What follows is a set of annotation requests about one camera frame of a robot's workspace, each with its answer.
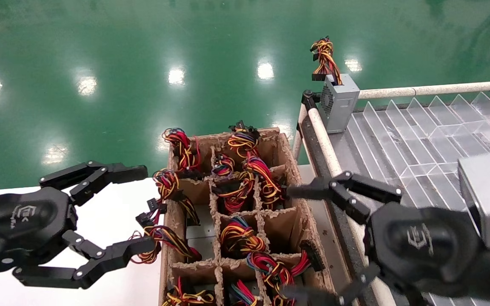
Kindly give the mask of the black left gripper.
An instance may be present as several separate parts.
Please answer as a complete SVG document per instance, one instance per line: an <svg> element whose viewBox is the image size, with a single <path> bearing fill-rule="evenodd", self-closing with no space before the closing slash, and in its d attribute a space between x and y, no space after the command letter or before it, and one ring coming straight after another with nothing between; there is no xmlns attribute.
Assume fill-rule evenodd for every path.
<svg viewBox="0 0 490 306"><path fill-rule="evenodd" d="M105 273L124 269L133 256L155 250L148 236L101 249L74 232L78 216L73 205L81 207L109 184L147 177L145 165L89 161L42 177L42 188L35 192L0 194L0 272L16 267L12 275L25 286L86 290ZM71 186L69 196L61 191ZM38 266L66 246L88 262L78 269Z"/></svg>

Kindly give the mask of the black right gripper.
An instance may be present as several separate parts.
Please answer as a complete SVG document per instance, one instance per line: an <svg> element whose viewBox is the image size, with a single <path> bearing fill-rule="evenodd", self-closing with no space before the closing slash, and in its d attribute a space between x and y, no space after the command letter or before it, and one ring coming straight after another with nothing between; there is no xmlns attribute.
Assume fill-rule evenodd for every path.
<svg viewBox="0 0 490 306"><path fill-rule="evenodd" d="M356 194L385 205L373 213ZM404 207L398 204L402 194L400 188L349 171L288 186L289 198L327 200L366 224L366 254L374 263L338 294L294 284L284 285L281 294L307 306L350 306L381 273L380 279L397 290L490 301L490 249L469 215Z"/></svg>

